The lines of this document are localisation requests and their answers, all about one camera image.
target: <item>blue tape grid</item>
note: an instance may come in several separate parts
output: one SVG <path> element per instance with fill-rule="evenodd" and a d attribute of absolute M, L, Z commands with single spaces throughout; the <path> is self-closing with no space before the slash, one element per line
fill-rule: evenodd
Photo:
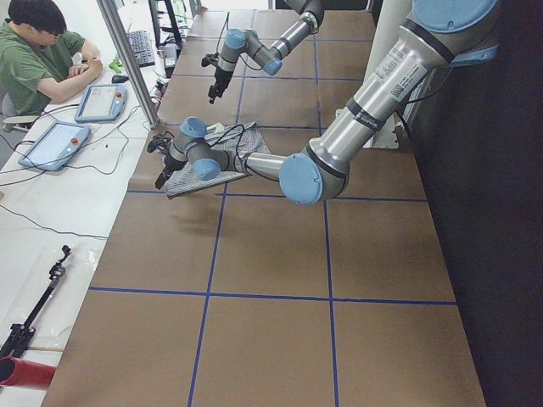
<path fill-rule="evenodd" d="M 255 24 L 255 14 L 253 14 L 253 26 Z M 202 37 L 205 39 L 216 39 L 214 37 Z M 281 76 L 275 76 L 275 77 L 258 77 L 258 79 L 263 80 L 274 80 L 274 79 L 283 79 L 283 80 L 315 80 L 316 84 L 319 84 L 319 81 L 359 81 L 361 82 L 361 79 L 327 79 L 327 78 L 321 78 L 319 76 L 319 60 L 318 60 L 318 52 L 317 52 L 317 43 L 318 42 L 367 42 L 367 41 L 360 41 L 360 40 L 318 40 L 315 36 L 313 36 L 313 44 L 315 49 L 315 69 L 316 69 L 316 77 L 300 77 L 300 78 L 282 78 Z M 210 77 L 213 76 L 210 75 L 179 75 L 174 74 L 174 76 L 180 76 L 180 77 Z M 234 76 L 237 78 L 242 79 L 242 85 L 241 85 L 241 92 L 240 97 L 238 100 L 238 106 L 237 106 L 237 115 L 236 115 L 236 123 L 238 122 L 239 115 L 241 112 L 241 102 L 243 99 L 244 94 L 244 84 L 246 78 L 252 78 L 253 76 L 248 75 L 248 68 L 247 66 L 244 67 L 244 74 L 243 76 Z M 319 134 L 322 135 L 323 133 L 323 126 L 322 126 L 322 110 L 321 105 L 317 101 L 317 111 L 318 111 L 318 127 L 293 127 L 293 126 L 261 126 L 260 128 L 281 128 L 281 129 L 310 129 L 310 130 L 319 130 Z M 166 123 L 167 125 L 180 125 L 179 123 Z M 140 190 L 128 190 L 127 193 L 158 193 L 158 194 L 165 194 L 161 191 L 140 191 Z M 196 357 L 194 361 L 193 366 L 193 376 L 191 379 L 191 387 L 190 392 L 188 396 L 188 407 L 192 407 L 193 404 L 193 396 L 194 391 L 196 388 L 196 382 L 198 377 L 198 369 L 199 369 L 199 361 L 200 361 L 200 355 L 202 351 L 202 344 L 204 340 L 204 332 L 205 332 L 205 324 L 207 320 L 208 315 L 208 308 L 209 308 L 209 301 L 210 298 L 216 297 L 216 298 L 255 298 L 255 299 L 272 299 L 272 300 L 287 300 L 287 301 L 316 301 L 316 302 L 328 302 L 329 305 L 329 314 L 330 314 L 330 340 L 331 340 L 331 347 L 332 347 L 332 365 L 333 365 L 333 390 L 334 390 L 334 405 L 335 407 L 339 407 L 339 379 L 338 379 L 338 363 L 337 363 L 337 354 L 336 354 L 336 335 L 335 335 L 335 321 L 334 321 L 334 304 L 336 303 L 365 303 L 365 304 L 400 304 L 400 305 L 411 305 L 411 306 L 419 306 L 419 305 L 426 305 L 426 306 L 456 306 L 456 302 L 454 301 L 417 301 L 417 300 L 409 300 L 409 299 L 386 299 L 386 298 L 337 298 L 333 296 L 333 270 L 332 270 L 332 262 L 331 262 L 331 252 L 330 252 L 330 234 L 328 230 L 328 209 L 327 209 L 327 202 L 322 203 L 324 208 L 324 227 L 325 227 L 325 238 L 326 238 L 326 255 L 327 255 L 327 278 L 328 278 L 328 297 L 310 297 L 310 296 L 288 296 L 288 295 L 265 295 L 265 294 L 242 294 L 242 293 L 214 293 L 211 291 L 212 283 L 213 283 L 213 276 L 215 272 L 215 263 L 216 263 L 216 255 L 218 252 L 219 242 L 220 242 L 220 235 L 221 235 L 221 227 L 222 227 L 222 221 L 224 216 L 224 208 L 227 198 L 235 198 L 235 197 L 244 197 L 244 198 L 285 198 L 283 195 L 264 195 L 264 194 L 247 194 L 247 193 L 229 193 L 228 192 L 228 184 L 226 183 L 224 185 L 224 189 L 222 193 L 217 193 L 218 196 L 222 196 L 221 201 L 221 210 L 220 210 L 220 216 L 219 216 L 219 222 L 217 226 L 216 231 L 216 241 L 215 246 L 213 249 L 213 257 L 211 261 L 210 266 L 210 277 L 208 280 L 207 290 L 206 292 L 190 292 L 190 291 L 174 291 L 174 290 L 147 290 L 147 289 L 136 289 L 136 288 L 115 288 L 115 287 L 96 287 L 96 286 L 90 286 L 90 291 L 96 291 L 96 292 L 109 292 L 109 293 L 145 293 L 145 294 L 158 294 L 158 295 L 181 295 L 181 296 L 197 296 L 197 297 L 204 297 L 204 312 L 202 314 L 202 321 L 200 324 L 200 331 L 199 331 L 199 340 L 198 340 L 198 346 L 196 351 Z M 399 202 L 399 203 L 426 203 L 426 199 L 409 199 L 409 198 L 369 198 L 369 197 L 337 197 L 334 198 L 334 200 L 353 200 L 353 201 L 377 201 L 377 202 Z"/>

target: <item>patterned cloth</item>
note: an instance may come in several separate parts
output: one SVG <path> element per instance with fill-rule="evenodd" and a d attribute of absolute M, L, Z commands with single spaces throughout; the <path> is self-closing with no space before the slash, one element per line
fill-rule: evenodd
<path fill-rule="evenodd" d="M 218 133 L 208 133 L 205 136 L 205 140 L 209 144 L 216 142 L 222 135 L 227 131 L 232 129 L 234 126 L 225 128 L 224 131 Z M 222 149 L 222 150 L 232 150 L 236 149 L 238 146 L 238 151 L 241 152 L 257 152 L 257 153 L 270 153 L 270 149 L 267 147 L 264 142 L 264 138 L 260 134 L 258 127 L 255 122 L 251 122 L 244 125 L 245 131 L 242 134 L 241 127 L 232 130 L 232 133 L 229 133 L 223 142 L 216 144 L 213 148 Z M 208 181 L 201 181 L 193 170 L 193 167 L 190 163 L 187 163 L 185 167 L 177 172 L 174 172 L 170 179 L 165 183 L 165 191 L 168 197 L 175 197 L 179 195 L 184 195 L 186 193 L 196 191 L 202 188 L 213 187 L 214 185 L 222 184 L 223 182 L 234 181 L 239 178 L 245 177 L 245 174 L 240 174 L 238 172 L 232 171 L 223 171 L 216 178 Z"/>

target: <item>robotic arm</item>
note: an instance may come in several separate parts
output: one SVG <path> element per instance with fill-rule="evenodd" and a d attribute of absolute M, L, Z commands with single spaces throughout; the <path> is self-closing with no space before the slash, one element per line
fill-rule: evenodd
<path fill-rule="evenodd" d="M 498 0 L 413 2 L 398 42 L 324 134 L 300 153 L 282 157 L 215 150 L 204 140 L 205 123 L 188 118 L 165 148 L 162 180 L 190 161 L 201 180 L 222 170 L 278 179 L 285 196 L 297 204 L 336 197 L 347 186 L 350 160 L 432 69 L 494 57 L 499 11 Z"/>
<path fill-rule="evenodd" d="M 247 53 L 266 73 L 275 75 L 283 66 L 282 59 L 287 57 L 310 34 L 315 34 L 324 19 L 324 9 L 320 0 L 286 0 L 285 3 L 295 10 L 300 19 L 285 31 L 271 47 L 266 47 L 253 30 L 228 30 L 221 53 L 208 53 L 202 59 L 202 66 L 213 65 L 215 85 L 210 87 L 208 96 L 213 104 L 215 98 L 222 98 L 228 88 L 236 64 L 243 53 Z"/>

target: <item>man's hand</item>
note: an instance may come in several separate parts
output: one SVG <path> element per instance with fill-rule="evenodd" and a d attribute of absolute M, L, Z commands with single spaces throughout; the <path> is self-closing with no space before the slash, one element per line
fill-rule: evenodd
<path fill-rule="evenodd" d="M 88 70 L 94 74 L 94 79 L 98 78 L 102 73 L 104 66 L 99 58 L 90 58 L 87 60 Z"/>
<path fill-rule="evenodd" d="M 69 68 L 68 68 L 68 77 L 69 78 L 73 78 L 74 76 L 78 76 L 78 75 L 81 75 L 83 72 L 85 72 L 86 70 L 88 70 L 88 65 L 87 64 L 75 64 L 75 65 L 71 65 Z"/>

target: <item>sticker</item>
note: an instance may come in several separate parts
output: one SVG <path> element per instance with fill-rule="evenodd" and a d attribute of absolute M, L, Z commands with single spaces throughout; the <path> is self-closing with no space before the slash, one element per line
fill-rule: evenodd
<path fill-rule="evenodd" d="M 384 91 L 400 102 L 427 72 L 415 57 L 394 47 L 375 70 L 375 75 L 385 86 Z"/>

